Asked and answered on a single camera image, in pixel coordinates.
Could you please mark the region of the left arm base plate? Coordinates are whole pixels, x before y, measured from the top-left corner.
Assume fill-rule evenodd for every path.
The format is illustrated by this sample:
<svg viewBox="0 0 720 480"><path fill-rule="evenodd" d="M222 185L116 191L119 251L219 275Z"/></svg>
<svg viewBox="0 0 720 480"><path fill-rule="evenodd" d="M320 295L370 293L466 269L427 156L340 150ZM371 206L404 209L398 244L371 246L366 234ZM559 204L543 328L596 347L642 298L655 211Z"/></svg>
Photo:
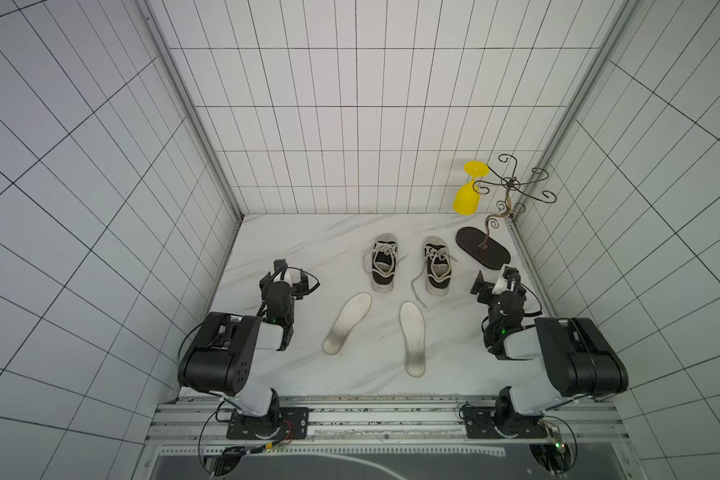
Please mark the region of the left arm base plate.
<svg viewBox="0 0 720 480"><path fill-rule="evenodd" d="M307 437L310 410L283 407L263 417L234 414L226 432L228 440L264 441L303 440Z"/></svg>

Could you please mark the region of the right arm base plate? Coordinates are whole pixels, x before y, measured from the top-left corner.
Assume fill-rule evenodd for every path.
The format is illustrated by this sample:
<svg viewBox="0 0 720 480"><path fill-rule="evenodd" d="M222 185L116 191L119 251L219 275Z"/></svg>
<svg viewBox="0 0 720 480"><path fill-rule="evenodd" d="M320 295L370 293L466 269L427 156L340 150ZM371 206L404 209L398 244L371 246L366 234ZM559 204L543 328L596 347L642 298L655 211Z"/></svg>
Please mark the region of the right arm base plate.
<svg viewBox="0 0 720 480"><path fill-rule="evenodd" d="M464 404L458 416L464 423L469 439L481 440L543 440L548 437L541 417L497 414L494 407Z"/></svg>

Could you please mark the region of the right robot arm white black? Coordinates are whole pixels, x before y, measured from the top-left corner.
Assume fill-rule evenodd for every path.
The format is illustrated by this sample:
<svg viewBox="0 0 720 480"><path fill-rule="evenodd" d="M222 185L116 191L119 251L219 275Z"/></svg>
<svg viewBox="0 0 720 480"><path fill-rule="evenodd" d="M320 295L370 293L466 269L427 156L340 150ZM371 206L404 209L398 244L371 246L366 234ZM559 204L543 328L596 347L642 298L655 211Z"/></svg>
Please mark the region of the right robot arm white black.
<svg viewBox="0 0 720 480"><path fill-rule="evenodd" d="M503 361L539 360L543 371L501 390L494 418L537 418L579 397L619 394L626 367L589 318L551 318L524 310L528 290L518 269L505 265L495 282L478 274L471 288L488 307L481 324L487 351Z"/></svg>

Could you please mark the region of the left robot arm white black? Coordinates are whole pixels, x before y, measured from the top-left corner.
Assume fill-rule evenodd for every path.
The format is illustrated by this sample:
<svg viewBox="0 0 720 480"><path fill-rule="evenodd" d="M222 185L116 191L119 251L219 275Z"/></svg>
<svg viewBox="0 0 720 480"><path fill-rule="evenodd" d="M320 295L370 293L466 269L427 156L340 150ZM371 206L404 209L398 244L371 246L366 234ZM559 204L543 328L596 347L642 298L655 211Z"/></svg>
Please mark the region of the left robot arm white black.
<svg viewBox="0 0 720 480"><path fill-rule="evenodd" d="M216 396L243 416L269 416L276 409L276 392L250 378L254 354L288 348L295 302L319 287L316 276L275 260L273 270L259 281L261 305L254 315L210 312L191 344L180 348L179 384Z"/></svg>

